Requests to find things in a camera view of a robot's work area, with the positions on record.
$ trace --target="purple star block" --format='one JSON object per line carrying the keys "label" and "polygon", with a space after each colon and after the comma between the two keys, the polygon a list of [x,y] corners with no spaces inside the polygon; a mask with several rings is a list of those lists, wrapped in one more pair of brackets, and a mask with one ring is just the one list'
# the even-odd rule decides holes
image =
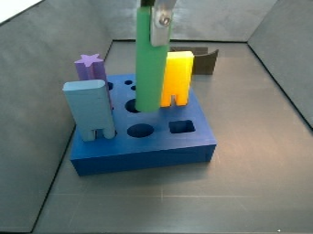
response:
{"label": "purple star block", "polygon": [[107,74],[104,69],[104,61],[97,58],[99,54],[95,55],[80,55],[81,60],[74,61],[77,76],[80,80],[103,80],[107,86],[107,97],[109,100],[108,85],[107,85]]}

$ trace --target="yellow arch block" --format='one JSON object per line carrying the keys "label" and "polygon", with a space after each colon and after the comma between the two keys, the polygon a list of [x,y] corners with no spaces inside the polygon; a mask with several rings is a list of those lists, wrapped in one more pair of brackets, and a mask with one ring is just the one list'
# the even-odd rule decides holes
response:
{"label": "yellow arch block", "polygon": [[176,106],[187,105],[192,75],[192,58],[190,51],[168,52],[163,73],[161,107],[171,105],[175,97]]}

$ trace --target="shape sorter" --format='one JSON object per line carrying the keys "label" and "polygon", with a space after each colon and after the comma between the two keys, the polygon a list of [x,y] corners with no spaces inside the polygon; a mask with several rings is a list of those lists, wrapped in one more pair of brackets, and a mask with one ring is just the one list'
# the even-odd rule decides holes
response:
{"label": "shape sorter", "polygon": [[156,112],[135,109],[135,75],[107,76],[116,135],[96,132],[84,142],[74,131],[70,162],[80,176],[207,162],[216,140],[190,89],[188,104]]}

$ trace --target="blue block base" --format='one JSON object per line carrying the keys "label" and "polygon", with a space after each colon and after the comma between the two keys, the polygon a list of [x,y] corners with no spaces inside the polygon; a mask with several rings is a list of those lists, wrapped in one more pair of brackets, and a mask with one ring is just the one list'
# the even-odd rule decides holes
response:
{"label": "blue block base", "polygon": [[76,129],[70,162],[77,174],[210,161],[216,140],[192,89],[186,106],[135,112],[135,75],[108,76],[107,81],[116,136],[108,140],[97,133],[93,142],[83,142]]}

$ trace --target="circular hole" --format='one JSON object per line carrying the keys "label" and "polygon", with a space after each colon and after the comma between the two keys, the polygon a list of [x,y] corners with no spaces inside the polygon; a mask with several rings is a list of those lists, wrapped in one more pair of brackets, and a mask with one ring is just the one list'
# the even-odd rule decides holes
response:
{"label": "circular hole", "polygon": [[152,132],[152,126],[144,123],[136,124],[127,129],[127,134],[135,138],[145,137],[151,135]]}
{"label": "circular hole", "polygon": [[108,85],[108,90],[112,90],[112,83],[108,82],[107,85]]}
{"label": "circular hole", "polygon": [[139,111],[135,109],[135,99],[131,99],[125,102],[124,108],[131,113],[139,113]]}
{"label": "circular hole", "polygon": [[127,80],[127,81],[124,82],[124,84],[129,85],[129,84],[132,84],[132,81],[131,81],[131,80]]}

